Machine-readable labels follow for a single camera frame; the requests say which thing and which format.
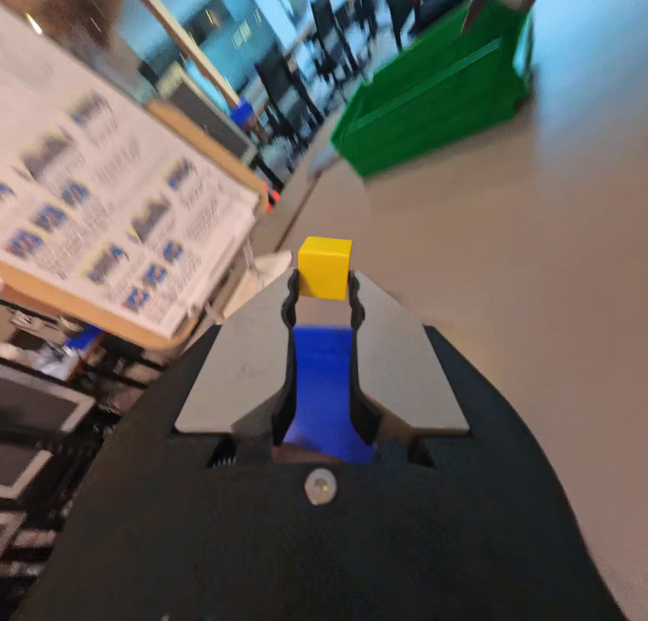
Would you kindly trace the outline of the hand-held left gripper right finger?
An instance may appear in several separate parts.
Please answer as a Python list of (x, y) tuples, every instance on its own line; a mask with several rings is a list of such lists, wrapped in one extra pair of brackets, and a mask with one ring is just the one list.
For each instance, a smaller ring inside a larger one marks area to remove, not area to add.
[(349, 273), (352, 426), (366, 445), (468, 436), (424, 325), (360, 271)]

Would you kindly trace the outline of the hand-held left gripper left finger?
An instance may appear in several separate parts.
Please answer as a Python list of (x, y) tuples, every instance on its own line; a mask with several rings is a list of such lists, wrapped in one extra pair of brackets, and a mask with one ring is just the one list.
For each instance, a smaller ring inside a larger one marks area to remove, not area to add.
[(298, 271), (288, 269), (224, 321), (177, 432), (283, 442), (297, 408), (297, 300)]

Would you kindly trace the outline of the blue plastic bin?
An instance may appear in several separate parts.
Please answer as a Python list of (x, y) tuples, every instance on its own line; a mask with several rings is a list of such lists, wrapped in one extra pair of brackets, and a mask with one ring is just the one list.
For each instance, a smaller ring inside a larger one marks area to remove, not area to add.
[(231, 121), (241, 130), (250, 129), (257, 121), (255, 109), (245, 97), (239, 98), (239, 103), (231, 107), (229, 116)]
[(350, 463), (371, 463), (373, 447), (354, 430), (350, 418), (352, 330), (297, 325), (297, 407), (284, 438), (309, 452)]

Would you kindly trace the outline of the green plastic bin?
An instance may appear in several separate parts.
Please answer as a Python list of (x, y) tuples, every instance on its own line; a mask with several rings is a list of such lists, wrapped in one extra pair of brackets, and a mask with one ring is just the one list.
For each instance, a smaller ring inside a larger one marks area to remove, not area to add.
[(531, 13), (490, 1), (461, 33), (453, 9), (360, 84), (330, 142), (369, 178), (512, 119), (531, 92)]

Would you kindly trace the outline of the small yellow cube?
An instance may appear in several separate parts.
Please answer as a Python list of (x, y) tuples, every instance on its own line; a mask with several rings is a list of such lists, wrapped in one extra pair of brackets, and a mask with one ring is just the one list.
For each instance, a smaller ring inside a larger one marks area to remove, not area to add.
[(299, 297), (344, 301), (352, 240), (308, 236), (297, 255)]

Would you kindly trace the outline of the grey desk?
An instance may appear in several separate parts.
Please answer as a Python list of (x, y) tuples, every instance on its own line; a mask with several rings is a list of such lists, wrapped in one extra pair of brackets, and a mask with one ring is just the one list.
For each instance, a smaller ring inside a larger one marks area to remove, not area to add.
[(255, 251), (348, 238), (544, 448), (601, 575), (647, 619), (647, 0), (537, 0), (533, 92), (498, 128), (362, 181), (309, 182)]

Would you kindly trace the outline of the grey framed panel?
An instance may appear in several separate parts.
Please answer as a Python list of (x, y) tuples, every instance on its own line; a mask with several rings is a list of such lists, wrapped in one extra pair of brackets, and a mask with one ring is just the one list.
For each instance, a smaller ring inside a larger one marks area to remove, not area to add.
[(1, 366), (1, 429), (71, 433), (95, 399), (20, 369)]
[(1, 498), (18, 499), (52, 457), (44, 449), (2, 443)]
[(208, 98), (180, 63), (169, 66), (156, 90), (162, 99), (179, 109), (241, 163), (252, 170), (257, 169), (258, 150), (252, 140)]

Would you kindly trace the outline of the black office chair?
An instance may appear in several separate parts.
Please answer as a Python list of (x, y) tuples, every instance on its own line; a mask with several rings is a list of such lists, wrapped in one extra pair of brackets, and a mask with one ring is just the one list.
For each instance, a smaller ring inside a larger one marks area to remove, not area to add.
[(264, 111), (272, 134), (287, 139), (296, 152), (307, 149), (309, 139), (303, 129), (308, 127), (310, 134), (314, 134), (324, 117), (299, 74), (290, 70), (277, 43), (255, 63), (255, 70), (267, 94), (268, 105)]

